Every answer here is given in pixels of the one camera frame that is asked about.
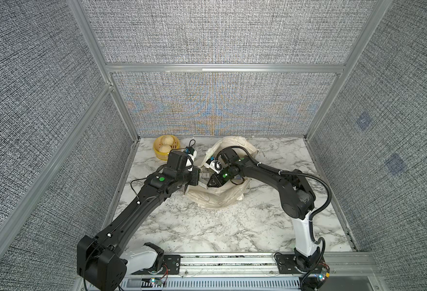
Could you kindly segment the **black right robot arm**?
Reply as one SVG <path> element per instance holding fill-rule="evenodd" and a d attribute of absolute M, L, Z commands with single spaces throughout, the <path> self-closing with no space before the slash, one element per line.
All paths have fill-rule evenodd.
<path fill-rule="evenodd" d="M 314 216 L 322 212 L 331 202 L 332 192 L 320 178 L 303 173 L 278 170 L 250 157 L 223 158 L 226 165 L 213 173 L 207 182 L 209 188 L 220 188 L 235 178 L 252 178 L 274 188 L 280 196 L 281 207 L 292 218 L 295 231 L 295 264 L 301 272 L 314 270 L 324 253 L 324 239 L 314 237 Z M 316 196 L 307 179 L 319 182 L 327 191 L 327 200 L 315 208 Z"/>

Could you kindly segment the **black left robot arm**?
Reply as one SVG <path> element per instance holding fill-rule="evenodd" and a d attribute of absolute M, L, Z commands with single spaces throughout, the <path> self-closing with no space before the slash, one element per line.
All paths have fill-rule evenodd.
<path fill-rule="evenodd" d="M 184 185 L 198 184 L 200 169 L 150 174 L 129 206 L 93 237 L 85 235 L 77 245 L 77 273 L 100 291 L 113 291 L 123 281 L 127 266 L 120 256 L 145 219 Z"/>

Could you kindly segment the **cream canvas tote bag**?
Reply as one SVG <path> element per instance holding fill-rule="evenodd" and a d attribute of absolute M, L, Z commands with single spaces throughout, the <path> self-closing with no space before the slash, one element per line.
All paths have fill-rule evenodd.
<path fill-rule="evenodd" d="M 203 209 L 218 210 L 229 207 L 244 198 L 250 178 L 235 174 L 228 163 L 220 160 L 219 152 L 227 147 L 244 158 L 256 157 L 258 149 L 243 137 L 224 137 L 206 151 L 201 161 L 195 162 L 201 170 L 197 186 L 188 186 L 184 196 Z"/>

